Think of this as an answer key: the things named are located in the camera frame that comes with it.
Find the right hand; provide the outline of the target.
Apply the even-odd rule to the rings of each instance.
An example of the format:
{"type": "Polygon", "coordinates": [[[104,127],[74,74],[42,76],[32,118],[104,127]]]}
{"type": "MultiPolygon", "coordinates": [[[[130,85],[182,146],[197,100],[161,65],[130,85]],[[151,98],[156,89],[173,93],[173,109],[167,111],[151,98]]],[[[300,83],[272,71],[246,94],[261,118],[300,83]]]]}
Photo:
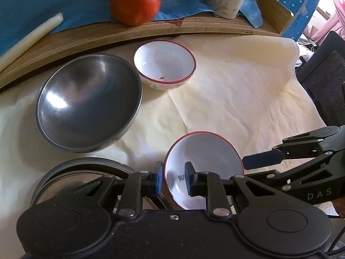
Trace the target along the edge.
{"type": "Polygon", "coordinates": [[[333,207],[341,218],[345,218],[345,198],[338,198],[332,201],[333,207]]]}

